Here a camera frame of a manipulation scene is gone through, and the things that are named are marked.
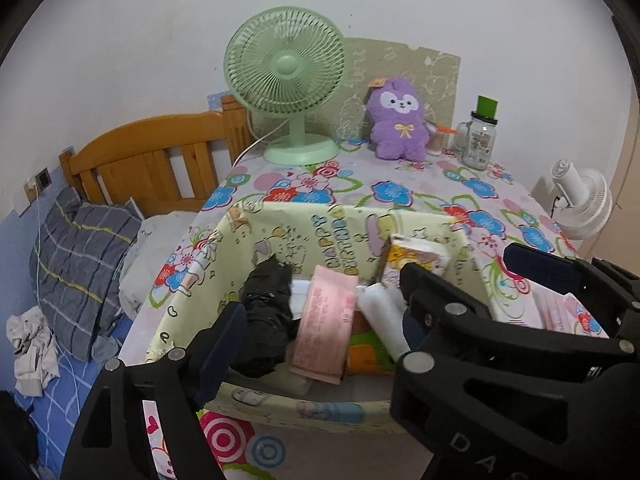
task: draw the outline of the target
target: black plastic bag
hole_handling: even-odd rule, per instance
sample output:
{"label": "black plastic bag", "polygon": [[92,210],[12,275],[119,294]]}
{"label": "black plastic bag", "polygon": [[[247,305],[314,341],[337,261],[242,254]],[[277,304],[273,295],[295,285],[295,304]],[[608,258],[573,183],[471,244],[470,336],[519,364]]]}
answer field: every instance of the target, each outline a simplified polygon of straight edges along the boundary
{"label": "black plastic bag", "polygon": [[246,309],[247,329],[233,370],[254,379],[273,372],[283,363],[287,344],[295,339],[289,301],[293,269],[275,256],[258,264],[240,291]]}

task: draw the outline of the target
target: table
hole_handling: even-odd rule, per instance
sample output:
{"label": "table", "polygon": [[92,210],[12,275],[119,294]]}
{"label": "table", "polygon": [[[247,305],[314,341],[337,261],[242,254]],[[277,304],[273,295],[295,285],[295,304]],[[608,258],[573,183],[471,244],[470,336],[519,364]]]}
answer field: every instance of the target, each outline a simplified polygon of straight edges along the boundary
{"label": "table", "polygon": [[[366,140],[346,140],[338,146],[334,159],[314,166],[276,166],[251,152],[232,169],[159,273],[131,329],[135,340],[128,338],[120,355],[127,365],[144,362],[148,342],[164,314],[161,307],[182,282],[199,243],[228,206],[244,199],[345,203],[454,216],[470,239],[494,319],[543,327],[531,284],[505,268],[504,248],[517,241],[559,256],[573,256],[575,250],[500,164],[493,162],[478,172],[463,166],[449,150],[418,163],[379,160]],[[147,403],[145,413],[158,471],[174,478],[155,404]],[[252,424],[213,412],[200,416],[212,450],[227,478],[234,480],[387,479],[397,477],[400,470],[401,478],[418,479],[430,459],[430,453],[405,434],[323,434]]]}

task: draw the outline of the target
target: pink package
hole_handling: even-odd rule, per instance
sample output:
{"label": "pink package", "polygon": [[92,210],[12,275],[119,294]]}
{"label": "pink package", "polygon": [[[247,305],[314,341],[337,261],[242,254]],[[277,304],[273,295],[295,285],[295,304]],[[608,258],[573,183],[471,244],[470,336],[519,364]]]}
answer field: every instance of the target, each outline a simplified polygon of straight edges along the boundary
{"label": "pink package", "polygon": [[563,296],[534,283],[533,299],[547,330],[607,338],[606,332],[573,294]]}
{"label": "pink package", "polygon": [[356,305],[357,276],[316,266],[294,343],[290,370],[340,384]]}

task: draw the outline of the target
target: crumpled clothes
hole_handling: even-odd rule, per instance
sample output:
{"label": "crumpled clothes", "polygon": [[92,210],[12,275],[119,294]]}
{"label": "crumpled clothes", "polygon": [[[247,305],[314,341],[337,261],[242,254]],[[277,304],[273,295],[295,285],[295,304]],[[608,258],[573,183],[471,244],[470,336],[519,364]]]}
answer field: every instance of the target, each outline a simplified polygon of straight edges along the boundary
{"label": "crumpled clothes", "polygon": [[60,377],[56,339],[39,306],[6,322],[6,336],[14,347],[15,389],[25,397],[41,397],[54,377]]}
{"label": "crumpled clothes", "polygon": [[295,339],[297,324],[289,308],[293,269],[272,256],[258,264],[240,291],[247,328],[232,369],[260,378],[285,361],[287,344]]}

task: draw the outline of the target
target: snack package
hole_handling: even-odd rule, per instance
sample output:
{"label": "snack package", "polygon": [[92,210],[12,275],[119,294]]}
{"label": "snack package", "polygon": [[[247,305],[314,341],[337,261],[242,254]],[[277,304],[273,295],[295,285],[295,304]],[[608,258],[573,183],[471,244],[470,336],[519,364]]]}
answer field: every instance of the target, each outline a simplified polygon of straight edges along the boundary
{"label": "snack package", "polygon": [[364,314],[353,313],[346,375],[393,375],[396,366]]}
{"label": "snack package", "polygon": [[408,263],[416,263],[442,276],[450,261],[451,254],[443,244],[392,234],[383,252],[378,281],[387,287],[400,286],[400,269]]}
{"label": "snack package", "polygon": [[543,328],[554,332],[608,338],[607,333],[573,294],[563,296],[533,282],[532,290]]}
{"label": "snack package", "polygon": [[340,384],[357,285],[357,276],[316,266],[294,345],[292,372]]}

